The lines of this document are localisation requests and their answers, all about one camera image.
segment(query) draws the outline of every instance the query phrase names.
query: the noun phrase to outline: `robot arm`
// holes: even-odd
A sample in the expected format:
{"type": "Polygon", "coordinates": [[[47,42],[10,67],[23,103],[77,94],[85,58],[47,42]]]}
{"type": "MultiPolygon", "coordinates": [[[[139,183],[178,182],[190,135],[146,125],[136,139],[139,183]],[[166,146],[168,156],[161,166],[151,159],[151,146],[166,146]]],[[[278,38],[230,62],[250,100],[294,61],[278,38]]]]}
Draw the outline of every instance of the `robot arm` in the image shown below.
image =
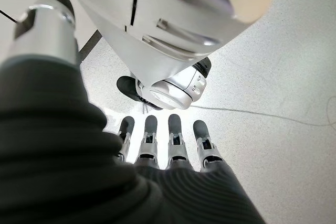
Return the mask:
{"type": "Polygon", "coordinates": [[[206,87],[206,57],[260,18],[271,0],[79,2],[136,77],[122,77],[121,92],[157,109],[187,109],[206,87]]]}
{"type": "Polygon", "coordinates": [[[0,65],[0,223],[265,223],[203,121],[193,125],[201,173],[177,115],[166,170],[157,169],[152,115],[135,166],[123,162],[134,119],[119,137],[102,131],[107,119],[88,101],[74,30],[69,0],[38,0],[0,65]]]}

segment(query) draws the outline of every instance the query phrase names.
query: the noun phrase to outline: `black fingertip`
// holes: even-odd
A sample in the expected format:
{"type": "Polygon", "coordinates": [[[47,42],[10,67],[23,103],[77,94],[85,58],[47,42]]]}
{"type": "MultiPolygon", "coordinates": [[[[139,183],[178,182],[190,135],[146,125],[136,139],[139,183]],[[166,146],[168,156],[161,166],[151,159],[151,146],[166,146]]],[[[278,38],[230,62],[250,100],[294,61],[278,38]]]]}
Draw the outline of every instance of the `black fingertip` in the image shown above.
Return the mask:
{"type": "Polygon", "coordinates": [[[70,0],[57,0],[57,1],[65,5],[69,9],[69,11],[71,11],[72,15],[75,17],[75,11],[70,0]]]}
{"type": "Polygon", "coordinates": [[[124,134],[129,132],[132,135],[133,129],[134,129],[134,118],[131,116],[126,116],[121,121],[119,131],[121,131],[121,133],[124,134]]]}
{"type": "Polygon", "coordinates": [[[201,120],[197,120],[194,122],[194,134],[196,140],[200,137],[209,137],[208,127],[206,126],[205,122],[201,120]]]}
{"type": "Polygon", "coordinates": [[[156,129],[158,128],[157,122],[158,121],[155,116],[153,115],[147,116],[146,121],[145,121],[145,132],[148,132],[148,133],[156,132],[156,129]]]}
{"type": "Polygon", "coordinates": [[[178,115],[172,114],[168,118],[169,133],[182,133],[181,119],[178,115]]]}

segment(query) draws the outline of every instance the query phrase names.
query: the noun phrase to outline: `black rubber sleeve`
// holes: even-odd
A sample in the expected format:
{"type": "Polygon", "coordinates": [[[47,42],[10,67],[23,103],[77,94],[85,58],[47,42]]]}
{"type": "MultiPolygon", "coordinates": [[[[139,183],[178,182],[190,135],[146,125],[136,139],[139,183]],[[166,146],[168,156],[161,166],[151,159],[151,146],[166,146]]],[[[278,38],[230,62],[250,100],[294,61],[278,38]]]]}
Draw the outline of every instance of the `black rubber sleeve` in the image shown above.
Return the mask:
{"type": "Polygon", "coordinates": [[[0,70],[0,223],[155,220],[161,191],[114,163],[121,139],[79,68],[25,58],[0,70]]]}

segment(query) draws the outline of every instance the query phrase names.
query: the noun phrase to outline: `gray floor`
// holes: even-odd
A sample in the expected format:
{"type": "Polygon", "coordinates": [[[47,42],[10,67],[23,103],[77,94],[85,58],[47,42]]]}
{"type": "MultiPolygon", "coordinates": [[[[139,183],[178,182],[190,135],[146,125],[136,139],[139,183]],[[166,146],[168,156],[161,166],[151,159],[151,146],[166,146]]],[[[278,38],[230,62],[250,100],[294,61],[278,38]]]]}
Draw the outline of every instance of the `gray floor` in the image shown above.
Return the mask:
{"type": "Polygon", "coordinates": [[[210,56],[206,91],[187,111],[147,111],[120,94],[116,80],[129,71],[101,39],[81,66],[89,98],[105,111],[106,131],[135,118],[130,162],[154,114],[166,166],[167,119],[177,113],[199,169],[192,124],[201,119],[268,223],[335,223],[335,13],[335,0],[274,0],[265,17],[210,56]]]}

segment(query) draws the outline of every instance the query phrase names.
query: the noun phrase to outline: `robot fingertip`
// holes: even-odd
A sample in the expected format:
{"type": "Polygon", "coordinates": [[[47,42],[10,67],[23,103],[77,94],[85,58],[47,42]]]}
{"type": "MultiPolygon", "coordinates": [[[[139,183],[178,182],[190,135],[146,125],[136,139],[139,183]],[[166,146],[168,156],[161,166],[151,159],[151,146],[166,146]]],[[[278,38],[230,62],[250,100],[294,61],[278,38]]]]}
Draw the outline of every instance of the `robot fingertip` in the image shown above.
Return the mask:
{"type": "Polygon", "coordinates": [[[169,133],[181,133],[181,119],[176,114],[171,114],[168,118],[169,133]]]}
{"type": "Polygon", "coordinates": [[[156,132],[156,129],[158,128],[157,122],[158,121],[155,116],[153,115],[147,116],[146,121],[145,121],[145,132],[148,132],[148,133],[156,132]]]}
{"type": "Polygon", "coordinates": [[[193,125],[196,140],[200,137],[209,137],[208,127],[202,120],[197,120],[193,125]]]}
{"type": "Polygon", "coordinates": [[[134,129],[134,118],[131,117],[131,116],[126,116],[121,121],[119,131],[121,131],[123,133],[129,132],[130,134],[132,134],[133,129],[134,129]]]}

